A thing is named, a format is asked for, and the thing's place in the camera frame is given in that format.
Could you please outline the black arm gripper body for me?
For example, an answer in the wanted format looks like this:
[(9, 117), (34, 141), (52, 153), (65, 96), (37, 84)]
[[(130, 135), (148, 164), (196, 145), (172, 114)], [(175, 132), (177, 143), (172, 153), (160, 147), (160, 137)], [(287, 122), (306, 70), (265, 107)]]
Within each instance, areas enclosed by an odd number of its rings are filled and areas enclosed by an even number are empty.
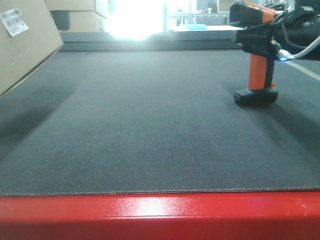
[(277, 60), (320, 59), (320, 12), (303, 6), (275, 22), (271, 43)]

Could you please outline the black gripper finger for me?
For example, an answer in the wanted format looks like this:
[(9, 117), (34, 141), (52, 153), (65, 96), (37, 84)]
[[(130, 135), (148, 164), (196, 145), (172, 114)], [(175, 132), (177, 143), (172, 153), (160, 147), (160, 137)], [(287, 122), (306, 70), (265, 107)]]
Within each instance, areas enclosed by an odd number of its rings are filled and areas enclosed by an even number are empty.
[(246, 29), (233, 30), (231, 42), (242, 45), (242, 50), (276, 60), (276, 48), (272, 44), (274, 26), (271, 21)]

